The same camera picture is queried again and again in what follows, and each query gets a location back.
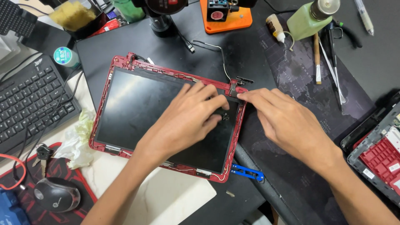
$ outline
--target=black mouse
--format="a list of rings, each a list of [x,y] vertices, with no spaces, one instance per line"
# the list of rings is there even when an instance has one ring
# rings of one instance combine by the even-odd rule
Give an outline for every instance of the black mouse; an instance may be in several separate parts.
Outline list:
[[[40,180],[34,188],[35,200],[43,209],[51,212],[67,212],[80,202],[80,193],[71,181],[58,177]]]

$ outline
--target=mouse pad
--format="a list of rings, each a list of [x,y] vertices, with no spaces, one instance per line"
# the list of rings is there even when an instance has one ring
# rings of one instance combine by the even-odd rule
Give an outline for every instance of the mouse pad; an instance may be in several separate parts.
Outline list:
[[[55,143],[50,145],[49,148],[55,149],[59,147],[61,143]],[[14,193],[16,194],[20,207],[24,209],[28,215],[28,219],[32,225],[53,225],[53,224],[64,224],[64,225],[76,225],[80,224],[88,214],[89,210],[96,203],[97,198],[87,184],[82,173],[78,170],[71,170],[67,166],[69,159],[51,158],[47,164],[47,177],[59,177],[74,183],[80,192],[80,203],[76,209],[64,213],[49,212],[39,205],[36,204],[33,195],[33,188],[35,183],[42,179],[42,168],[40,163],[35,167],[32,167],[36,159],[36,155],[28,159],[27,169],[31,172],[34,181],[30,176],[26,176],[25,182],[23,183],[27,189],[22,191],[20,188],[15,188]],[[17,173],[21,177],[23,170],[20,165],[17,166]],[[0,175],[0,183],[6,187],[10,187],[15,184],[12,178],[12,169],[6,173]]]

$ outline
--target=blue tool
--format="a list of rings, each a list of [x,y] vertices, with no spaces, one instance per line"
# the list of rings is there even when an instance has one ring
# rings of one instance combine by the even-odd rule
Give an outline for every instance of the blue tool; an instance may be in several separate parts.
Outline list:
[[[0,189],[0,224],[30,225],[24,210],[18,207],[17,197],[3,189]]]
[[[232,166],[230,167],[230,172],[244,177],[248,177],[250,179],[256,179],[257,181],[264,180],[264,174],[261,171],[242,167],[233,163]]]

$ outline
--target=keyboard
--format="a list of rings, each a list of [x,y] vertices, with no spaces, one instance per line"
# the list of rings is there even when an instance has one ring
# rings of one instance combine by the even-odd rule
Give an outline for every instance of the keyboard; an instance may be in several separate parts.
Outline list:
[[[43,135],[82,111],[73,98],[53,114],[60,99],[63,102],[71,97],[68,85],[61,93],[63,85],[64,80],[47,55],[41,55],[0,84],[0,153],[12,155],[21,150],[26,128],[28,146],[44,129]]]

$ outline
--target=tissue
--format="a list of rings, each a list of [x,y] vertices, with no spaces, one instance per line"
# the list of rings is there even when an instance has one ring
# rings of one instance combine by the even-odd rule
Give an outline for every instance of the tissue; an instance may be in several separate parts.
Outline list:
[[[54,158],[67,158],[68,168],[88,166],[93,160],[94,150],[89,147],[89,137],[93,127],[94,112],[83,109],[78,124],[65,132],[65,141],[57,149]]]

